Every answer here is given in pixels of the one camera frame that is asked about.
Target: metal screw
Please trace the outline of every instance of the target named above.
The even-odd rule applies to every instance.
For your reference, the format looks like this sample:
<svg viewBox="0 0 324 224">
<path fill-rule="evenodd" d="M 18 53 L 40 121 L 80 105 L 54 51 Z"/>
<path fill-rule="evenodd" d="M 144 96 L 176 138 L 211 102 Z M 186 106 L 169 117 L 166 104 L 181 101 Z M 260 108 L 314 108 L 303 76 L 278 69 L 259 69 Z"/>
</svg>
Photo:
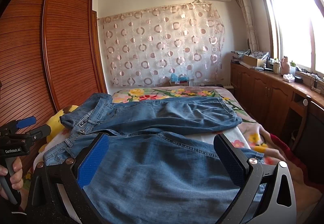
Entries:
<svg viewBox="0 0 324 224">
<path fill-rule="evenodd" d="M 256 165 L 258 163 L 257 159 L 255 159 L 255 158 L 250 158 L 248 161 L 250 162 L 250 164 L 253 164 L 253 165 Z"/>
<path fill-rule="evenodd" d="M 71 164 L 74 163 L 74 159 L 73 159 L 72 157 L 67 158 L 67 159 L 65 160 L 65 163 L 66 163 L 67 165 L 71 165 Z"/>
<path fill-rule="evenodd" d="M 38 162 L 36 165 L 37 168 L 42 168 L 43 166 L 44 166 L 43 162 Z"/>
<path fill-rule="evenodd" d="M 279 165 L 280 165 L 282 168 L 286 168 L 286 167 L 287 167 L 287 164 L 286 164 L 286 162 L 284 162 L 284 161 L 280 161 L 280 162 L 279 162 Z"/>
</svg>

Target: wooden wardrobe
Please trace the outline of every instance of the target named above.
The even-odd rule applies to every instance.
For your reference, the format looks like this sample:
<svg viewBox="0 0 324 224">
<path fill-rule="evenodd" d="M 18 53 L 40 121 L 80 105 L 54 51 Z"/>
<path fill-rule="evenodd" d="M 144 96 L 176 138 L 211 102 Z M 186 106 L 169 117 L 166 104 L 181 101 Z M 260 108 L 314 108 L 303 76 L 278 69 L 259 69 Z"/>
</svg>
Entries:
<svg viewBox="0 0 324 224">
<path fill-rule="evenodd" d="M 106 92 L 92 0 L 12 0 L 0 18 L 0 126 Z M 38 149 L 23 157 L 26 172 Z"/>
</svg>

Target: cardboard box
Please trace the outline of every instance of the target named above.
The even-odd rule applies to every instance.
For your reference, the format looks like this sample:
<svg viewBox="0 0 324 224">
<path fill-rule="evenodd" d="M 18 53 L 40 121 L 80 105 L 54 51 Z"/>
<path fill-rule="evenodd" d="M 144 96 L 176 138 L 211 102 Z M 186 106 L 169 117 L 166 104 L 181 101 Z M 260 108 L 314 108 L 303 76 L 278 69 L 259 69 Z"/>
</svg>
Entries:
<svg viewBox="0 0 324 224">
<path fill-rule="evenodd" d="M 179 81 L 179 84 L 174 83 L 174 81 L 170 81 L 170 87 L 175 87 L 175 86 L 189 86 L 189 81 Z"/>
<path fill-rule="evenodd" d="M 263 64 L 267 62 L 266 59 L 257 59 L 253 57 L 249 57 L 247 55 L 243 56 L 243 62 L 252 66 L 252 67 L 263 67 Z"/>
</svg>

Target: jeans label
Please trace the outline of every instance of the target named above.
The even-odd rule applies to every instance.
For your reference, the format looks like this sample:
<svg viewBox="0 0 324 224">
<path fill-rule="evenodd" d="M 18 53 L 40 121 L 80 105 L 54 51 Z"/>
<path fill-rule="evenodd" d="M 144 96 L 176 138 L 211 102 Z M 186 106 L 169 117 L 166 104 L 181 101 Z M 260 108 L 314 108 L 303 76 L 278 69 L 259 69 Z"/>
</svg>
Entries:
<svg viewBox="0 0 324 224">
<path fill-rule="evenodd" d="M 85 125 L 85 123 L 88 121 L 89 116 L 85 116 L 80 122 L 79 122 L 79 126 L 82 127 L 83 125 Z"/>
</svg>

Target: window curtain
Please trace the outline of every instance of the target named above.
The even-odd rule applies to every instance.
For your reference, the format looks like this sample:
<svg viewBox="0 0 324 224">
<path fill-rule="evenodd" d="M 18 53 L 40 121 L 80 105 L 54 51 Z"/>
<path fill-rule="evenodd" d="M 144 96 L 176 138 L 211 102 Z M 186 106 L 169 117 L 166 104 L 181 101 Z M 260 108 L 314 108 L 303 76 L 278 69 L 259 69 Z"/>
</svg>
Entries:
<svg viewBox="0 0 324 224">
<path fill-rule="evenodd" d="M 210 3 L 108 16 L 99 27 L 116 87 L 163 86 L 173 73 L 198 83 L 222 79 L 224 25 Z"/>
<path fill-rule="evenodd" d="M 247 28 L 247 37 L 252 52 L 259 51 L 258 40 L 254 29 L 253 11 L 250 0 L 239 0 Z"/>
</svg>

